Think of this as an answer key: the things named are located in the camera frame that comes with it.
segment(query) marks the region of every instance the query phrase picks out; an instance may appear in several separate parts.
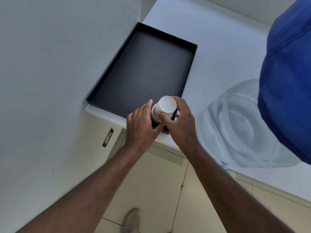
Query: foot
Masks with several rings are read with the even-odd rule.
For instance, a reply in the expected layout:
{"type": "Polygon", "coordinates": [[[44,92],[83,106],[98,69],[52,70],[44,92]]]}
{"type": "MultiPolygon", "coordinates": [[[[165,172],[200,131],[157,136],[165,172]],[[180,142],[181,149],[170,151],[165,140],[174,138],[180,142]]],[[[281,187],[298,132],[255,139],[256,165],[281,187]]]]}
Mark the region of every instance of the foot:
{"type": "Polygon", "coordinates": [[[132,208],[123,219],[121,233],[139,233],[139,210],[132,208]]]}

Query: water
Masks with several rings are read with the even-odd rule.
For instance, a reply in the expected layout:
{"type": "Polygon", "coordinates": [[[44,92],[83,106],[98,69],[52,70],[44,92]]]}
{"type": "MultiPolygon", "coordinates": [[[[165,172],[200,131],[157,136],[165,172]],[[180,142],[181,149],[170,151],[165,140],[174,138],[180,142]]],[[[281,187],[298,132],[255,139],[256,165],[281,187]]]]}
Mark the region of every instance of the water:
{"type": "MultiPolygon", "coordinates": [[[[258,82],[248,81],[258,87],[258,82]]],[[[247,86],[237,84],[201,113],[197,122],[200,143],[217,160],[234,166],[283,167],[300,163],[262,120],[258,93],[254,88],[245,90],[247,86]]]]}

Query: finger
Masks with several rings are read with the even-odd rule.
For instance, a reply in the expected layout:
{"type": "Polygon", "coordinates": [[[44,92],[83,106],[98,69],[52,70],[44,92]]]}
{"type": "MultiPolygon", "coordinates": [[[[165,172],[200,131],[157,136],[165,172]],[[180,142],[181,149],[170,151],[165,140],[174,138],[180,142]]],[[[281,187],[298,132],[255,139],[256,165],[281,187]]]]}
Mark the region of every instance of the finger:
{"type": "Polygon", "coordinates": [[[163,112],[158,111],[157,115],[159,116],[159,118],[161,119],[161,121],[166,125],[169,126],[171,123],[173,123],[173,121],[163,112]]]}
{"type": "Polygon", "coordinates": [[[145,106],[146,106],[146,104],[143,104],[142,106],[140,106],[138,108],[137,117],[139,117],[139,118],[142,117],[142,112],[143,112],[145,106]]]}
{"type": "Polygon", "coordinates": [[[127,116],[127,118],[126,118],[126,122],[127,122],[127,123],[131,121],[132,115],[133,115],[133,113],[130,113],[130,114],[127,116]]]}
{"type": "Polygon", "coordinates": [[[137,117],[138,109],[134,110],[133,115],[132,115],[132,119],[135,119],[137,117]]]}
{"type": "Polygon", "coordinates": [[[146,119],[149,119],[150,118],[150,113],[151,113],[151,105],[152,105],[152,100],[149,100],[145,106],[144,106],[144,109],[143,109],[143,112],[142,112],[142,116],[146,119]]]}
{"type": "Polygon", "coordinates": [[[154,132],[156,133],[157,136],[162,132],[164,126],[165,126],[165,124],[161,123],[154,129],[154,132]]]}
{"type": "Polygon", "coordinates": [[[189,106],[187,105],[186,101],[178,96],[172,96],[175,101],[177,102],[177,109],[179,111],[182,110],[190,110],[189,106]]]}

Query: person's left hand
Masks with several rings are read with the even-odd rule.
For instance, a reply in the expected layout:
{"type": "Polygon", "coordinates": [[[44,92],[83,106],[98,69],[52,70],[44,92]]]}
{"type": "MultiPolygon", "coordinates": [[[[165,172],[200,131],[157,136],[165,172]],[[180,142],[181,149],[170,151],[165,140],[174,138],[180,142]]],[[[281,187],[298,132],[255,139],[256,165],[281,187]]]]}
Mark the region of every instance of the person's left hand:
{"type": "Polygon", "coordinates": [[[152,100],[130,113],[126,121],[125,147],[134,149],[142,155],[149,149],[154,140],[163,130],[164,124],[161,123],[155,129],[151,127],[151,105],[152,100]]]}

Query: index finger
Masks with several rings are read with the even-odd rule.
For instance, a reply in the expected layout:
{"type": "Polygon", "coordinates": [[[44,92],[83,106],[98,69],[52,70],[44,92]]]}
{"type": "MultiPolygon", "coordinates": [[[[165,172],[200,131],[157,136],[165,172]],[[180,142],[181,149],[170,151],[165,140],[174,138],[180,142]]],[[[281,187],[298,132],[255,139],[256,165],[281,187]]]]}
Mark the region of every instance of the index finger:
{"type": "Polygon", "coordinates": [[[149,118],[150,117],[150,113],[151,113],[151,105],[152,105],[152,100],[149,100],[144,108],[143,108],[143,111],[142,111],[142,116],[143,117],[147,117],[149,118]]]}
{"type": "Polygon", "coordinates": [[[178,96],[172,96],[177,102],[177,109],[179,111],[190,109],[186,101],[178,96]]]}

